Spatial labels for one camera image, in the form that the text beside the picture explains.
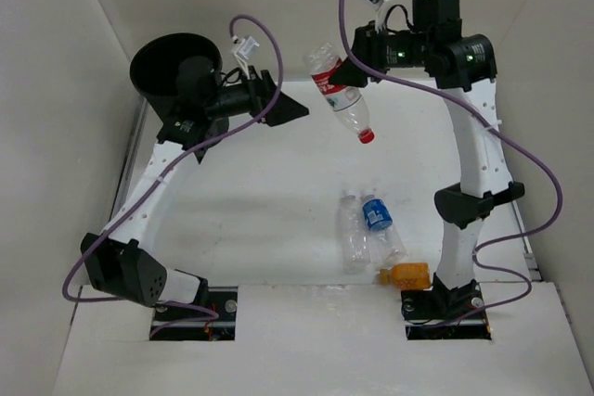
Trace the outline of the red label plastic bottle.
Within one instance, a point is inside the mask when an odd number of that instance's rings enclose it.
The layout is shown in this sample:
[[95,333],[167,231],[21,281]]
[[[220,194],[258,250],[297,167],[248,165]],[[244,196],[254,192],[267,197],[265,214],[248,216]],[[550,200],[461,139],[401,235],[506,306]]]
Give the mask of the red label plastic bottle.
[[371,143],[375,134],[370,125],[367,103],[360,90],[330,80],[342,65],[342,58],[336,48],[330,43],[320,45],[305,54],[303,62],[337,120],[355,134],[361,144]]

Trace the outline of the clear unlabelled plastic bottle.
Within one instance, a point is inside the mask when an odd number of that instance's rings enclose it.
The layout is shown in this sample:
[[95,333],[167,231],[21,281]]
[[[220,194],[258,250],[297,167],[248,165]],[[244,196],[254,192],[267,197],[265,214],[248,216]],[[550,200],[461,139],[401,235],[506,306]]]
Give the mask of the clear unlabelled plastic bottle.
[[343,270],[348,275],[363,273],[370,263],[362,217],[362,207],[356,193],[344,190],[338,208],[337,227]]

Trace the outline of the blue label plastic bottle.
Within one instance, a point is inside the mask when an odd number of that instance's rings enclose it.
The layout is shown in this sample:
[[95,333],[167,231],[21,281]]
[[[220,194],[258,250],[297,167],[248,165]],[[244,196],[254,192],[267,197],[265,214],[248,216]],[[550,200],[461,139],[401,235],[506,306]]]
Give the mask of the blue label plastic bottle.
[[372,263],[377,269],[391,268],[407,254],[394,219],[384,201],[370,190],[362,192],[362,212],[368,228]]

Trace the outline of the orange plastic bottle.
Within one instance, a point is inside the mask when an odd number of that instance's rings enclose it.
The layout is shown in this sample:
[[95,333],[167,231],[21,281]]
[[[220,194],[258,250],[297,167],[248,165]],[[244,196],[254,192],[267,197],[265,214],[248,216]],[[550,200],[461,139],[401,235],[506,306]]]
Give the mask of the orange plastic bottle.
[[429,265],[426,262],[406,262],[381,269],[379,283],[401,290],[424,290],[432,285]]

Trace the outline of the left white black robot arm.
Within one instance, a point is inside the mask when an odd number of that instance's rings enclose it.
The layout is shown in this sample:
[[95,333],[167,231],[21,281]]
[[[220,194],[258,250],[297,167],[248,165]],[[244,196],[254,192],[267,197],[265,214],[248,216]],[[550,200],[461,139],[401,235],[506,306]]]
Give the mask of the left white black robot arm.
[[174,197],[206,151],[257,122],[279,126],[307,116],[266,70],[250,68],[227,86],[206,57],[188,57],[174,78],[174,103],[131,196],[98,235],[81,244],[92,287],[109,300],[146,307],[173,303],[187,320],[208,310],[208,282],[157,259],[155,239]]

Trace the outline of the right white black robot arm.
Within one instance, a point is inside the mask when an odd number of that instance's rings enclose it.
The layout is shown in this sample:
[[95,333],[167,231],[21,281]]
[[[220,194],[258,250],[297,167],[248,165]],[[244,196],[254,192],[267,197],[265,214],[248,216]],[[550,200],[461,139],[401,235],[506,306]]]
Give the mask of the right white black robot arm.
[[445,99],[460,165],[458,183],[437,191],[434,205],[444,222],[442,254],[429,290],[404,290],[406,320],[474,317],[483,297],[472,254],[485,219],[502,204],[521,198],[497,130],[497,64],[491,42],[482,34],[465,37],[459,0],[412,0],[407,27],[387,26],[396,0],[368,0],[377,16],[358,27],[348,58],[331,75],[332,83],[364,87],[395,68],[422,67]]

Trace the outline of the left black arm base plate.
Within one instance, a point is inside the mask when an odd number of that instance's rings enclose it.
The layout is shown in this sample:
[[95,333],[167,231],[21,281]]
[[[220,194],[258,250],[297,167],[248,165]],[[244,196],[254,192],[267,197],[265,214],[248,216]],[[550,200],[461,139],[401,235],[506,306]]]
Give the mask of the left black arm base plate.
[[239,289],[210,287],[203,310],[158,306],[152,316],[151,341],[233,341],[236,336]]

